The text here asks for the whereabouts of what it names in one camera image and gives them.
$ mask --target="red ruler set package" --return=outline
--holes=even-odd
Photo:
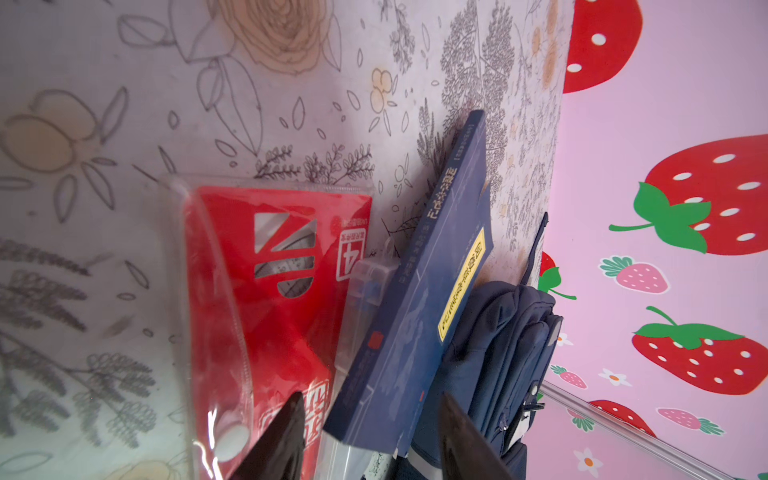
[[[294,392],[315,470],[368,190],[171,177],[164,193],[196,478],[226,479]]]

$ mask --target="white floral surface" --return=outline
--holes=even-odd
[[[483,108],[482,278],[516,283],[572,16],[570,0],[1,3],[0,477],[187,475],[162,174],[371,184],[368,253],[402,251]]]

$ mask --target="book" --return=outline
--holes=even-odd
[[[493,248],[485,113],[473,111],[426,205],[324,429],[404,455],[472,284]]]

